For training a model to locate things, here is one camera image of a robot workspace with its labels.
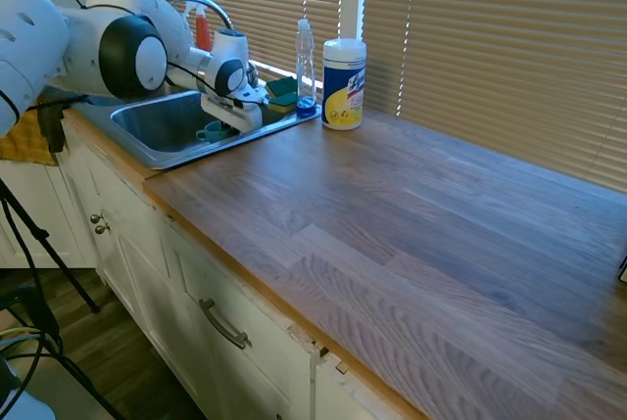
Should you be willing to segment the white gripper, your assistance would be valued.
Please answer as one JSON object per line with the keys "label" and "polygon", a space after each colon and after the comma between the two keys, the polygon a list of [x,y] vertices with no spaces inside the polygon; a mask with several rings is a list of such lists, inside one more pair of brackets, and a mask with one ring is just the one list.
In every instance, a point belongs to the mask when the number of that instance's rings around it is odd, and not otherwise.
{"label": "white gripper", "polygon": [[248,133],[260,128],[263,125],[265,97],[252,88],[240,89],[233,94],[235,97],[227,98],[202,93],[201,108],[224,122],[224,131],[228,134]]}

